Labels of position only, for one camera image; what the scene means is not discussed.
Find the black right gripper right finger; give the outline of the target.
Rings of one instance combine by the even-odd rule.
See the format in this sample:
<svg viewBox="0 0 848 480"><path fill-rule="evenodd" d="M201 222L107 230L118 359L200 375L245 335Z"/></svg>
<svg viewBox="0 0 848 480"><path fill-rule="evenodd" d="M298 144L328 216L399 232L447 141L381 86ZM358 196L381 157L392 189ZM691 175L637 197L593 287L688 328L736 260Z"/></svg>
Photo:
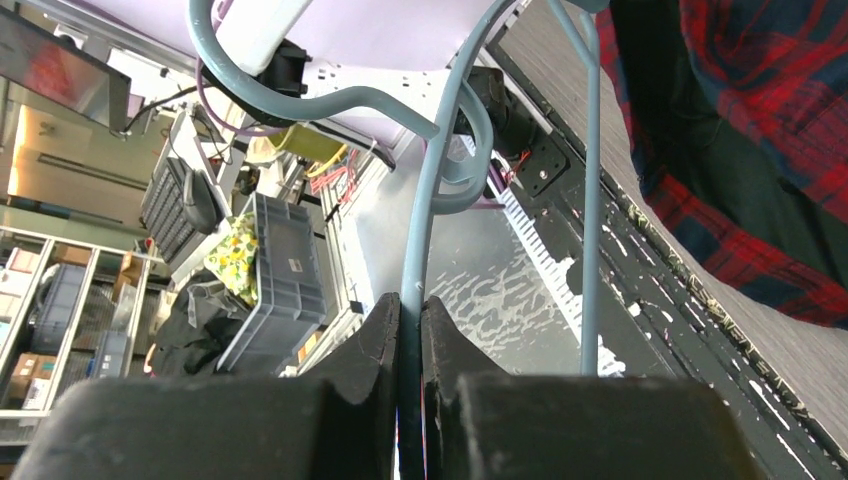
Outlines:
<svg viewBox="0 0 848 480"><path fill-rule="evenodd" d="M436 296L424 304L421 337L426 477L470 479L479 461L467 381L505 371L460 331Z"/></svg>

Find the teal plastic hanger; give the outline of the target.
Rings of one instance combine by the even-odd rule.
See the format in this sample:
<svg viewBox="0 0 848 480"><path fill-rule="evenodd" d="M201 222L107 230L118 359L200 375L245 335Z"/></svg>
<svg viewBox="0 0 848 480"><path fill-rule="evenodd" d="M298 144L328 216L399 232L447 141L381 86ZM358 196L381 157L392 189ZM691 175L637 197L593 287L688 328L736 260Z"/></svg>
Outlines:
<svg viewBox="0 0 848 480"><path fill-rule="evenodd" d="M481 101L467 82L471 66L495 21L510 7L494 2L459 49L434 120L370 86L354 86L315 99L295 99L272 92L243 72L220 45L209 1L188 4L188 28L200 59L237 98L286 120L309 121L356 107L376 110L426 140L424 161L412 206L402 271L399 324L398 430L399 467L404 479L425 476L422 425L421 313L433 219L468 209L481 196L488 176L494 133ZM563 2L550 9L587 68L589 140L586 146L585 220L583 234L583 303L580 372L594 376L598 367L597 290L600 232L600 41L593 22L605 1L580 1L577 31Z"/></svg>

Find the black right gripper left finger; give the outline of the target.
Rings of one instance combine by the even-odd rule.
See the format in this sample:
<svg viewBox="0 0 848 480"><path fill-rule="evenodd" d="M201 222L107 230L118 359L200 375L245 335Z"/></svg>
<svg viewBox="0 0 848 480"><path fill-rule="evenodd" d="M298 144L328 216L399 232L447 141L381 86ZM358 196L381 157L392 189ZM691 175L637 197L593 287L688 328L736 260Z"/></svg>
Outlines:
<svg viewBox="0 0 848 480"><path fill-rule="evenodd" d="M391 479L401 302L385 293L362 326L303 377L322 387L311 479Z"/></svg>

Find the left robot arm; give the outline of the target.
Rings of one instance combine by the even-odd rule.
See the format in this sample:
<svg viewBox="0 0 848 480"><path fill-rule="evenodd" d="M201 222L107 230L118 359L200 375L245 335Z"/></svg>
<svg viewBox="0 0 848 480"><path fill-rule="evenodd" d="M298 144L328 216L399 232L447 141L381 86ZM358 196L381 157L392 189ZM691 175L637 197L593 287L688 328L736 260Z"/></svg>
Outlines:
<svg viewBox="0 0 848 480"><path fill-rule="evenodd" d="M270 74L271 58L290 42L305 50L307 93L317 99L354 86L393 96L434 122L448 64L496 1L234 1L216 38L246 74ZM493 128L492 153L520 156L537 128L505 93L503 74L472 67L474 88ZM365 107L328 115L358 134L393 146L401 124Z"/></svg>

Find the red plaid garment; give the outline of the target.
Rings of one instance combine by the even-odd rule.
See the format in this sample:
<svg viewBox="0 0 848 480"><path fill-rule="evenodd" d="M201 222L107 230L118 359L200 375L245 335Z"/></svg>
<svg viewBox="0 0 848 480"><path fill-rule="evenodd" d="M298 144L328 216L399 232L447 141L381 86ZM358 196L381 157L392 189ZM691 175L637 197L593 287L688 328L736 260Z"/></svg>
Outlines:
<svg viewBox="0 0 848 480"><path fill-rule="evenodd" d="M718 281L847 326L847 5L613 1L600 62L641 195Z"/></svg>

